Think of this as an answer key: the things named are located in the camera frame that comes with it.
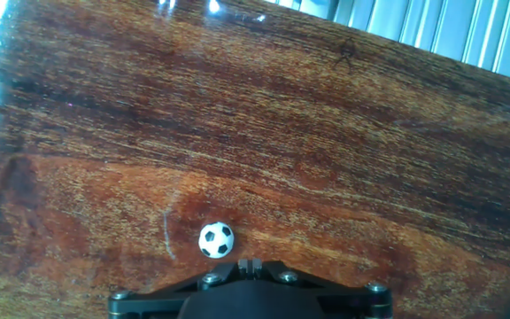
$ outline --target black and white ball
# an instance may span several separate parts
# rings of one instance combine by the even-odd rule
[[[200,232],[198,245],[202,253],[210,258],[221,258],[234,247],[234,233],[223,222],[205,225]]]

